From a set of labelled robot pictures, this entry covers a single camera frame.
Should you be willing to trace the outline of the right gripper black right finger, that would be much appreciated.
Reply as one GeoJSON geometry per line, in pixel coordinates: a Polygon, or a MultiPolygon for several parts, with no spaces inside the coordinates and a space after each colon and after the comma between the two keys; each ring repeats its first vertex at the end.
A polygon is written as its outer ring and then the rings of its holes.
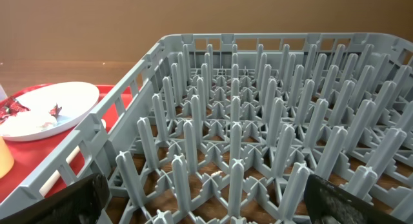
{"type": "Polygon", "coordinates": [[[303,199],[312,223],[405,224],[315,174],[307,179],[303,199]]]}

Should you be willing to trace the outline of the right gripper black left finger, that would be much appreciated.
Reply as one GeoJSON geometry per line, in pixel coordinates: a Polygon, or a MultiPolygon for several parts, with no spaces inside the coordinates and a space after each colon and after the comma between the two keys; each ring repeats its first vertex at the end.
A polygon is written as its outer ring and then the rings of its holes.
{"type": "Polygon", "coordinates": [[[1,219],[2,224],[97,223],[110,195],[106,178],[91,174],[67,188],[1,219]]]}

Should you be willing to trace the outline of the white tissue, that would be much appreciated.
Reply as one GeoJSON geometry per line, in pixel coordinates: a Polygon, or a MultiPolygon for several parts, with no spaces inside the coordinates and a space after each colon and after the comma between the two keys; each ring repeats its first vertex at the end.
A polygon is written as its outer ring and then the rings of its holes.
{"type": "Polygon", "coordinates": [[[57,125],[57,119],[48,112],[26,111],[8,117],[1,124],[2,136],[25,136],[36,134],[57,125]]]}

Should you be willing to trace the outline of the red snack wrapper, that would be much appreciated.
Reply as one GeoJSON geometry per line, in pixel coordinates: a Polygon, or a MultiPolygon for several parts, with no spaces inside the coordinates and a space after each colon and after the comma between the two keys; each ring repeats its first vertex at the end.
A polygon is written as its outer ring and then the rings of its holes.
{"type": "MultiPolygon", "coordinates": [[[[57,118],[61,110],[62,107],[56,103],[48,114],[57,118]]],[[[9,117],[16,116],[20,112],[28,111],[31,111],[31,109],[22,105],[15,97],[11,96],[1,102],[1,123],[4,123],[9,117]]]]}

